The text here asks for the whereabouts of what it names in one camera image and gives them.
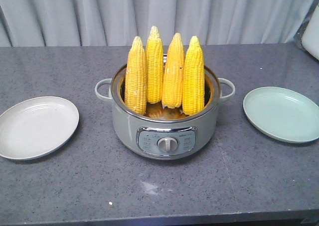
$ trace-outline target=yellow corn cob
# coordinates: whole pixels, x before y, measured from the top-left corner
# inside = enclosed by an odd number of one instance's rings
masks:
[[[183,77],[183,111],[194,115],[204,108],[204,54],[199,39],[193,36],[185,57]]]
[[[168,108],[181,106],[184,61],[184,46],[181,35],[176,33],[167,51],[161,98],[163,106]]]
[[[152,26],[146,44],[146,57],[148,61],[148,89],[147,102],[155,104],[160,102],[163,86],[163,43],[159,29]]]
[[[129,52],[125,75],[125,104],[134,112],[144,115],[147,94],[147,61],[142,40],[134,38]]]

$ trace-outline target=light green plate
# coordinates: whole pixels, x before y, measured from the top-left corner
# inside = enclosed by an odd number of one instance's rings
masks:
[[[319,138],[319,107],[304,95],[279,87],[261,87],[244,98],[249,121],[271,138],[305,143]]]

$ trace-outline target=control panel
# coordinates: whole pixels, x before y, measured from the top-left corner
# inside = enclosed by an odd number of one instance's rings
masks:
[[[179,155],[195,147],[196,137],[195,127],[179,129],[141,127],[137,132],[137,145],[152,155]]]

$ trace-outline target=stainless steel rim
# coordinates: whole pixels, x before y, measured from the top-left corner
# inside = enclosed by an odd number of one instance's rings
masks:
[[[193,119],[196,119],[202,115],[205,115],[211,110],[214,110],[218,107],[218,101],[220,98],[221,88],[220,83],[217,78],[217,76],[214,74],[213,71],[211,71],[207,66],[205,66],[205,80],[210,80],[210,84],[214,87],[214,94],[210,95],[210,99],[208,100],[207,104],[205,105],[205,108],[199,112],[198,114],[187,116],[182,119],[176,119],[176,120],[162,120],[162,119],[152,119],[144,115],[140,115],[135,113],[134,111],[130,110],[124,103],[122,96],[124,93],[122,92],[122,84],[125,80],[125,72],[126,72],[127,65],[125,64],[113,77],[111,82],[111,94],[112,98],[123,111],[127,112],[128,114],[138,118],[143,119],[149,122],[156,122],[156,123],[164,123],[164,124],[171,124],[171,123],[182,123],[187,122]]]

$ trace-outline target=pot handle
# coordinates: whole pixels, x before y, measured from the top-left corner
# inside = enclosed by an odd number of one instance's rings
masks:
[[[109,90],[109,96],[104,96],[104,95],[101,95],[98,90],[99,88],[102,86],[102,85],[107,85],[107,84],[111,84],[111,81],[112,79],[109,78],[109,79],[104,79],[104,80],[101,80],[99,81],[96,85],[95,85],[95,88],[94,88],[94,91],[95,91],[95,95],[100,99],[100,100],[103,100],[107,103],[112,103],[112,97],[110,97],[111,95],[111,91]]]
[[[224,78],[218,78],[218,80],[219,80],[220,83],[226,84],[232,89],[232,92],[230,94],[228,94],[228,95],[225,95],[225,96],[222,96],[222,93],[220,92],[219,100],[223,103],[223,102],[229,100],[231,97],[234,96],[236,88],[235,88],[235,85],[233,84],[233,82],[231,82],[230,80],[227,80],[227,79],[224,79]]]

